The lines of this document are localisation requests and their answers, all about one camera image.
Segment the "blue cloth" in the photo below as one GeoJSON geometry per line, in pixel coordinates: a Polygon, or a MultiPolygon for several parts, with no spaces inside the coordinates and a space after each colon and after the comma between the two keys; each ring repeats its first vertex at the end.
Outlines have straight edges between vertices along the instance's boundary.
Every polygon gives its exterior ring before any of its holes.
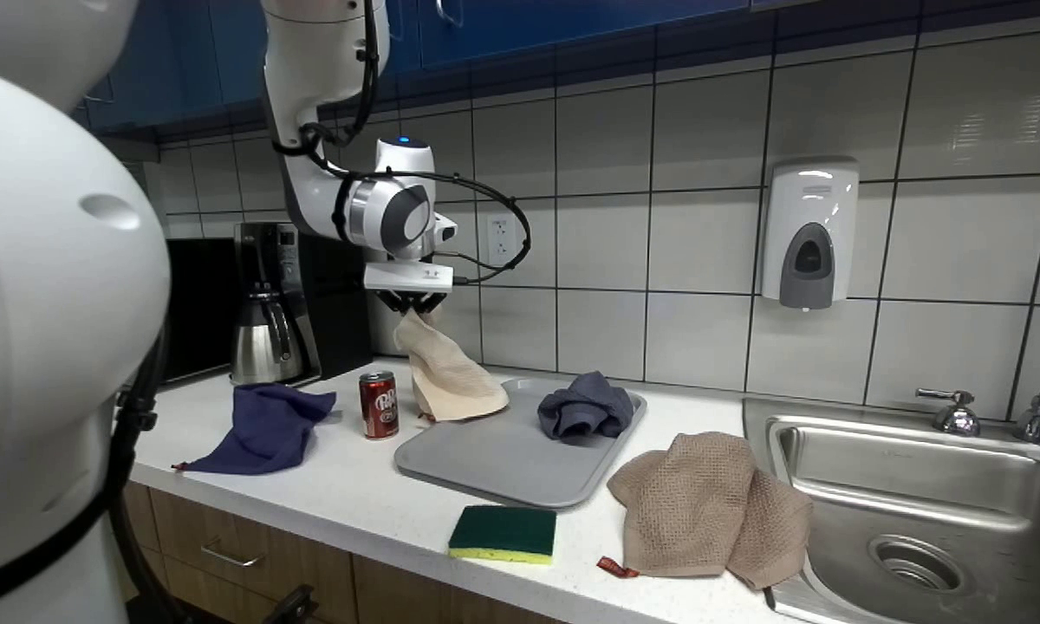
{"type": "Polygon", "coordinates": [[[599,370],[579,373],[570,388],[542,401],[542,429],[551,439],[583,444],[589,437],[620,437],[630,425],[635,401],[599,370]]]}
{"type": "Polygon", "coordinates": [[[240,386],[230,437],[177,470],[267,474],[303,463],[311,425],[328,421],[337,396],[306,396],[285,386],[240,386]]]}

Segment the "gray cutting board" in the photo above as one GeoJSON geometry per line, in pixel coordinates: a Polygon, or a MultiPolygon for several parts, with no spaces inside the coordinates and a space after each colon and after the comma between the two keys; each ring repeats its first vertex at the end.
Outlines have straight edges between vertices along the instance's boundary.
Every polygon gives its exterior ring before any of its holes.
{"type": "Polygon", "coordinates": [[[596,491],[649,408],[644,400],[630,396],[635,421],[620,437],[562,444],[546,437],[538,424],[538,404],[558,388],[548,382],[510,382],[506,412],[438,424],[396,452],[396,469],[490,499],[546,508],[579,506],[596,491]]]}

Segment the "red can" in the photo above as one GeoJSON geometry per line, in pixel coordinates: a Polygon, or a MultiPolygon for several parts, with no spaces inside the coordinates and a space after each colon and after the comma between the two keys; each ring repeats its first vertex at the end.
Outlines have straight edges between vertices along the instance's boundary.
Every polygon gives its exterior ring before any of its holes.
{"type": "Polygon", "coordinates": [[[392,379],[392,370],[360,373],[358,379],[358,396],[360,396],[366,434],[371,439],[399,434],[399,401],[396,401],[396,379],[392,379]]]}

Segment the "purple cloth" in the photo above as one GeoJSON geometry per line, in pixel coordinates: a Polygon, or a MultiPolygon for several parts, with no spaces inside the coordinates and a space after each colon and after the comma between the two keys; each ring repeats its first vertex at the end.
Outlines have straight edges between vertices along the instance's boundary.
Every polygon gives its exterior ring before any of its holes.
{"type": "Polygon", "coordinates": [[[337,396],[306,396],[285,386],[240,386],[230,437],[177,470],[267,474],[303,463],[311,425],[328,421],[337,396]]]}

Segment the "black coffee machine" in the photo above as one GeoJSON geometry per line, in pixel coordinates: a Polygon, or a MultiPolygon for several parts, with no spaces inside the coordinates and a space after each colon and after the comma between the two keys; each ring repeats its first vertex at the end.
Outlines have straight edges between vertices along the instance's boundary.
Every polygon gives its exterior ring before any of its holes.
{"type": "Polygon", "coordinates": [[[292,350],[303,367],[281,382],[329,379],[360,367],[375,356],[366,277],[366,248],[333,240],[306,234],[285,223],[240,224],[240,323],[254,323],[271,300],[285,312],[292,350]]]}

